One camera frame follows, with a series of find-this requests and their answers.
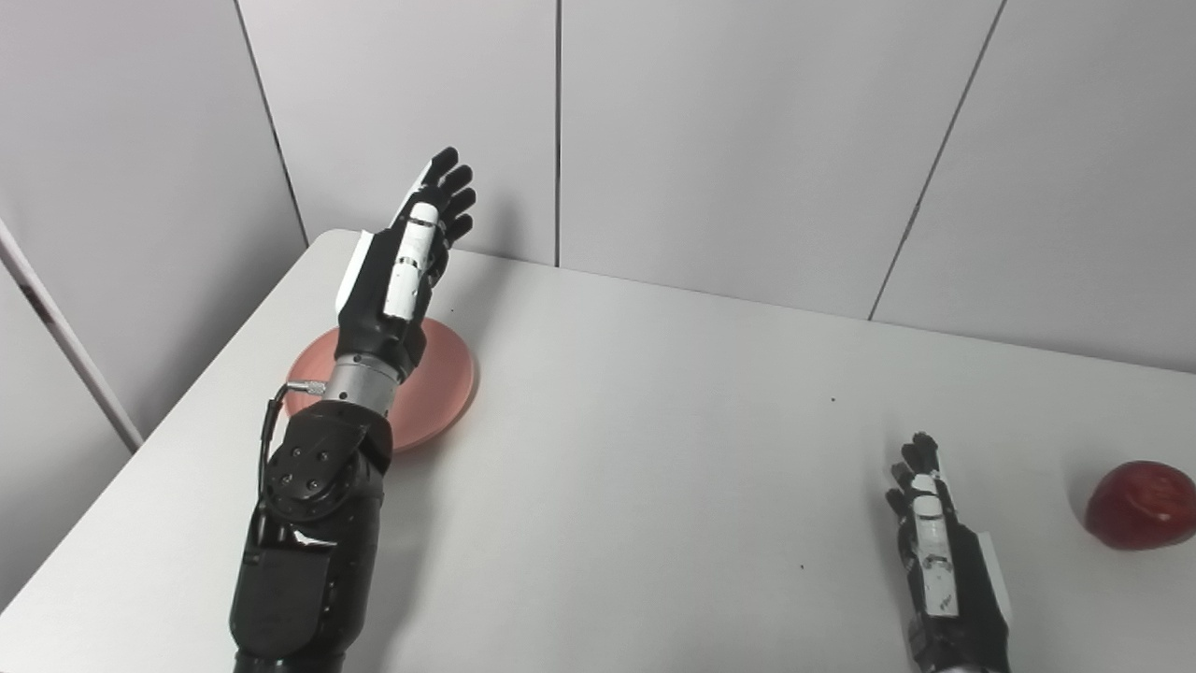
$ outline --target robotic arm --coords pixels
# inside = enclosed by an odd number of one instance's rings
[[[1009,673],[1009,598],[987,533],[959,524],[939,467],[939,446],[919,433],[892,467],[885,494],[914,598],[909,644],[923,673]]]
[[[330,380],[288,383],[268,406],[230,619],[237,673],[336,673],[361,632],[392,446],[386,415],[423,356],[420,324],[448,249],[472,227],[471,179],[448,147],[390,227],[361,233],[337,294]],[[287,391],[322,400],[291,420],[267,458]]]

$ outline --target red apple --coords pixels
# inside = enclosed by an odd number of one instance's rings
[[[1196,534],[1196,485],[1170,465],[1127,463],[1088,501],[1084,527],[1115,550],[1151,550]]]

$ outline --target white wall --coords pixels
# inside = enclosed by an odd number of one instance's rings
[[[1192,26],[1009,2],[877,318],[1196,372]]]
[[[231,0],[7,2],[0,219],[142,433],[303,250]]]
[[[462,246],[554,261],[555,0],[242,0],[311,237],[389,224],[445,145],[475,167]]]
[[[997,0],[566,0],[561,265],[866,317]]]
[[[0,610],[129,453],[0,265]]]

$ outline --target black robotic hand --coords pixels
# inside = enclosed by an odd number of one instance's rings
[[[902,447],[885,494],[897,513],[897,549],[914,599],[910,651],[923,673],[1009,673],[1008,598],[987,536],[959,524],[923,433]]]
[[[477,195],[474,171],[446,147],[428,161],[389,228],[362,232],[337,296],[341,328],[336,357],[370,355],[398,373],[420,365],[426,348],[420,322],[448,249],[474,227],[465,210]]]

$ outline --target round plate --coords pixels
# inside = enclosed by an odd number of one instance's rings
[[[390,408],[390,433],[395,452],[405,452],[444,433],[469,402],[474,390],[474,360],[460,336],[443,322],[423,318],[428,348],[420,367],[398,387]],[[338,329],[324,332],[307,347],[291,367],[288,381],[297,379],[328,381],[332,375]],[[287,393],[287,415],[294,416],[319,398],[305,393]]]

